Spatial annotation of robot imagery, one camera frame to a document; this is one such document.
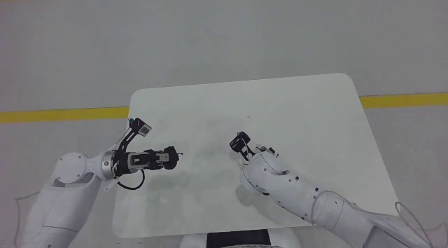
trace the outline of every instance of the black cable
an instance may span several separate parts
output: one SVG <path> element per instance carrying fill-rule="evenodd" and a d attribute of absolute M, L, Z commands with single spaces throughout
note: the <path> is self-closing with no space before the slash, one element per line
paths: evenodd
<path fill-rule="evenodd" d="M 136 186 L 135 188 L 131 188 L 131 187 L 129 187 L 129 186 L 123 185 L 123 184 L 120 183 L 120 182 L 118 182 L 117 184 L 118 184 L 120 187 L 125 188 L 125 189 L 130 190 L 130 191 L 138 190 L 139 188 L 141 188 L 141 186 L 142 186 L 143 183 L 145 182 L 145 172 L 144 172 L 143 170 L 140 170 L 140 171 L 141 171 L 141 175 L 143 175 L 143 176 L 141 177 L 141 183 L 140 183 L 138 186 Z"/>

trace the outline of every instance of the black panel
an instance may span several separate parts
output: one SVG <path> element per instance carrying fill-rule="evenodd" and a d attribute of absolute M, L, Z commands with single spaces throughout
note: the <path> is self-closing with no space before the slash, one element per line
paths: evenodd
<path fill-rule="evenodd" d="M 243 244 L 271 245 L 267 230 L 241 230 L 208 233 L 206 248 L 222 248 Z"/>

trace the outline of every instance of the gray floor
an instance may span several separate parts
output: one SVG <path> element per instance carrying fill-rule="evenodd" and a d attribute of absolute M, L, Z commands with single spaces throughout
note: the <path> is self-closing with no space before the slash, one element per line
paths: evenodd
<path fill-rule="evenodd" d="M 0 111 L 127 106 L 139 88 L 335 72 L 359 95 L 448 91 L 447 0 L 35 0 L 0 9 Z M 448 108 L 366 114 L 399 200 L 425 226 L 448 220 Z M 13 197 L 39 190 L 62 154 L 94 156 L 124 126 L 0 125 L 0 247 L 12 247 Z M 72 247 L 179 245 L 181 237 L 114 236 L 114 199 L 99 194 Z M 297 233 L 304 247 L 346 246 L 316 228 Z"/>

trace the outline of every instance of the white tabletop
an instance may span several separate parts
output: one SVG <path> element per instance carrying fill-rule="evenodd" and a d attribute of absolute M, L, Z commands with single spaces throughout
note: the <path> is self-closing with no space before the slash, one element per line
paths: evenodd
<path fill-rule="evenodd" d="M 137 191 L 119 188 L 113 231 L 121 238 L 308 226 L 269 196 L 239 183 L 230 141 L 273 147 L 292 172 L 364 209 L 396 214 L 397 200 L 351 79 L 344 74 L 138 90 L 129 117 L 153 130 L 129 151 L 175 146 L 174 170 L 146 171 Z M 136 186 L 141 173 L 120 178 Z"/>

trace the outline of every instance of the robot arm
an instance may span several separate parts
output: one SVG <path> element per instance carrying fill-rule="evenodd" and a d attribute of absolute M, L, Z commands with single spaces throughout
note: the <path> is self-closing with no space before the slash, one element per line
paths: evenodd
<path fill-rule="evenodd" d="M 118 149 L 107 150 L 94 158 L 68 153 L 58 160 L 28 214 L 22 247 L 68 247 L 87 221 L 102 181 L 138 170 L 176 167 L 179 155 L 173 146 L 163 151 L 126 152 L 127 145 L 137 135 L 146 136 L 151 131 L 139 118 L 129 121 L 129 129 Z"/>
<path fill-rule="evenodd" d="M 249 141 L 240 132 L 230 147 L 247 161 L 240 180 L 253 195 L 269 195 L 278 206 L 324 227 L 352 247 L 428 247 L 402 219 L 362 210 L 339 194 L 290 173 L 280 166 L 272 148 L 257 145 L 252 151 Z"/>

